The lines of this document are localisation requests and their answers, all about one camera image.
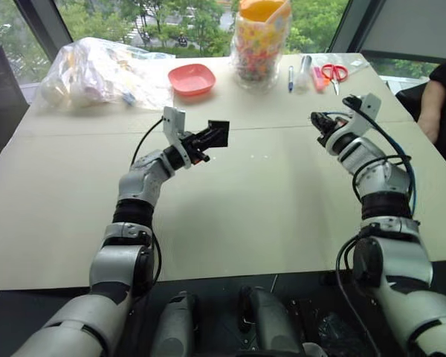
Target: wire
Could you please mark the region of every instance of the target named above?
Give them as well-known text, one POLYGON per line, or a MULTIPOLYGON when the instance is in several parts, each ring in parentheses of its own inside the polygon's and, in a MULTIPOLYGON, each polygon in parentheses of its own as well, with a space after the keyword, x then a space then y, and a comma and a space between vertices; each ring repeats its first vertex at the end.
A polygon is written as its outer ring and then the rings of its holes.
POLYGON ((152 235, 152 240, 154 242, 155 248, 157 249, 157 256, 158 256, 157 272, 155 273, 154 280, 152 281, 152 286, 154 286, 157 283, 158 278, 161 276, 162 251, 160 244, 158 244, 157 236, 155 235, 155 233, 152 235))
POLYGON ((375 343, 375 340, 373 339, 372 335, 370 334, 370 331, 366 328, 365 323, 363 322, 362 318, 358 314, 357 310, 353 306, 352 302, 349 299, 349 296, 347 295, 345 289, 343 288, 342 279, 340 277, 340 258, 342 257, 342 254, 344 254, 345 250, 352 245, 353 243, 357 243, 357 241, 361 237, 359 235, 356 235, 349 240, 347 240, 343 245, 342 248, 340 248, 339 252, 337 253, 337 259, 335 260, 335 277, 337 278, 337 284, 339 286, 340 291, 342 292, 343 297, 345 298, 347 305, 349 305, 350 309, 354 313, 355 317, 358 320, 358 323, 361 325, 363 332, 367 336, 370 344, 372 345, 373 350, 375 351, 376 356, 381 356, 381 352, 377 347, 377 344, 375 343))
POLYGON ((343 253, 343 262, 345 263, 345 269, 349 270, 349 253, 350 251, 357 245, 357 242, 352 242, 350 245, 347 246, 345 252, 343 253))
POLYGON ((135 148, 134 155, 132 156, 131 166, 135 163, 135 159, 137 158, 137 154, 139 153, 139 149, 142 146, 143 141, 146 140, 147 136, 149 136, 149 134, 152 132, 152 130, 155 129, 155 127, 158 124, 160 124, 163 120, 164 120, 164 118, 162 117, 157 123, 152 125, 151 128, 146 132, 146 134, 141 138, 141 140, 139 141, 139 144, 135 148))
POLYGON ((410 162, 411 160, 411 156, 408 155, 385 155, 385 156, 381 156, 380 158, 374 158, 373 160, 367 161, 365 164, 363 164, 362 166, 360 166, 357 171, 355 171, 353 177, 352 177, 352 189, 354 190, 354 194, 357 197, 358 201, 361 201, 361 197, 360 197, 360 193, 358 192, 357 189, 357 178, 360 175, 360 173, 369 165, 374 164, 375 162, 379 162, 379 161, 387 161, 391 158, 400 158, 401 162, 397 162, 395 165, 401 165, 404 164, 403 159, 405 158, 406 160, 408 160, 408 162, 410 162))
POLYGON ((270 291, 271 294, 274 292, 274 287, 276 286, 276 282, 277 282, 277 278, 278 277, 279 277, 278 274, 274 275, 273 285, 271 285, 271 291, 270 291))
POLYGON ((396 151, 396 153, 403 161, 403 165, 405 166, 407 174, 410 177, 410 185, 408 187, 408 197, 411 199, 413 194, 413 206, 411 209, 411 215, 414 216, 416 210, 416 181, 415 181, 416 178, 410 160, 407 159, 408 156, 405 154, 400 144, 398 144, 395 140, 393 140, 393 138, 389 136, 387 132, 385 132, 385 130, 383 130, 373 119, 371 119, 370 116, 359 110, 355 110, 355 112, 359 114, 362 118, 367 120, 370 123, 370 125, 372 125, 373 128, 377 130, 389 142, 389 144, 392 146, 392 148, 396 151))

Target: green foliage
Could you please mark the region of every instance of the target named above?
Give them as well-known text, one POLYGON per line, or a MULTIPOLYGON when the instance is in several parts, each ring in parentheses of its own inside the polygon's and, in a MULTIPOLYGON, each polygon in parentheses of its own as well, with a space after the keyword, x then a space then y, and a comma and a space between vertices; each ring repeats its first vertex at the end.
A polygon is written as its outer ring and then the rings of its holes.
POLYGON ((288 49, 325 52, 330 46, 347 0, 293 0, 288 49))
POLYGON ((132 23, 117 12, 102 12, 94 7, 89 10, 85 0, 65 1, 58 6, 71 37, 98 37, 110 41, 128 42, 126 35, 132 30, 132 23))
POLYGON ((406 61, 404 59, 366 57, 376 72, 382 76, 420 78, 428 77, 437 64, 406 61))
POLYGON ((145 48, 151 52, 162 52, 165 54, 174 54, 177 58, 195 58, 199 57, 200 51, 193 46, 193 48, 182 48, 182 47, 147 47, 145 48))
MULTIPOLYGON (((219 57, 229 54, 233 30, 227 32, 219 28, 223 9, 215 0, 55 2, 74 39, 93 36, 127 43, 130 40, 127 34, 132 28, 137 28, 142 40, 147 32, 151 38, 161 41, 161 48, 147 48, 151 51, 167 52, 178 57, 219 57), (180 16, 181 24, 166 24, 166 18, 176 14, 180 16), (180 32, 188 38, 188 48, 173 47, 180 32)), ((292 23, 285 53, 324 52, 331 43, 347 2, 291 0, 292 23)), ((231 13, 236 15, 239 0, 227 3, 231 13)), ((40 81, 46 75, 50 63, 13 0, 0 0, 0 43, 20 83, 40 81)), ((372 64, 379 74, 415 78, 427 76, 436 67, 430 63, 399 59, 373 59, 372 64)))
POLYGON ((19 83, 39 82, 50 62, 12 0, 0 0, 0 45, 19 83))

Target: tree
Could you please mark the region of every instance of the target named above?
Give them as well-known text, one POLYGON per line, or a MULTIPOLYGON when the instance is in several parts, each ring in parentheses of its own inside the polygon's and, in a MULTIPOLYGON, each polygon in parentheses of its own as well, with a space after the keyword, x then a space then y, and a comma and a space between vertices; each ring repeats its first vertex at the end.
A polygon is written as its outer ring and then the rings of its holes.
POLYGON ((0 44, 20 84, 48 73, 51 64, 12 0, 0 0, 0 44))
POLYGON ((230 45, 230 36, 219 29, 220 18, 223 9, 215 0, 180 0, 175 4, 181 9, 183 25, 190 28, 190 37, 200 48, 200 55, 212 55, 210 48, 221 52, 222 40, 226 41, 225 47, 230 45))
POLYGON ((294 0, 291 4, 289 50, 325 52, 342 19, 347 0, 294 0))
POLYGON ((149 15, 146 8, 146 0, 121 0, 120 12, 124 19, 132 22, 137 29, 137 32, 145 42, 145 30, 139 26, 138 19, 140 18, 140 23, 147 27, 147 16, 149 15))
POLYGON ((427 77, 437 64, 407 61, 404 59, 367 57, 373 68, 380 75, 394 77, 427 77))
POLYGON ((59 12, 71 37, 74 40, 83 37, 98 37, 110 41, 128 42, 127 34, 132 30, 132 24, 124 19, 119 12, 90 10, 85 0, 64 1, 58 4, 59 12))
POLYGON ((164 0, 146 0, 147 13, 150 17, 155 19, 157 23, 158 32, 162 32, 161 24, 165 21, 165 18, 169 15, 169 9, 172 6, 171 1, 164 0))

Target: red bowl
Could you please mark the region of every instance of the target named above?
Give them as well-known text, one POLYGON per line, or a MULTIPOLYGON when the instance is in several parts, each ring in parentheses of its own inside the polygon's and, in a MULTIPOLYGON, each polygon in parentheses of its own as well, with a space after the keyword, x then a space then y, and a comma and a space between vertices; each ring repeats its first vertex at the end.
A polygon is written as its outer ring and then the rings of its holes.
POLYGON ((180 95, 197 95, 209 91, 216 82, 215 75, 205 65, 183 65, 169 72, 173 89, 180 95))

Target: orange lid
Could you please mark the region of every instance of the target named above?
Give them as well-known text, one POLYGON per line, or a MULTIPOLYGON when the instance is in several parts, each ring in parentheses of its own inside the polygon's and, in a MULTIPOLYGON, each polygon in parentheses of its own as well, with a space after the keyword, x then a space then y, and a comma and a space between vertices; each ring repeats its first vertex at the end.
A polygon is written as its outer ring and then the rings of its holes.
POLYGON ((240 15, 251 21, 266 22, 285 0, 240 0, 240 15))

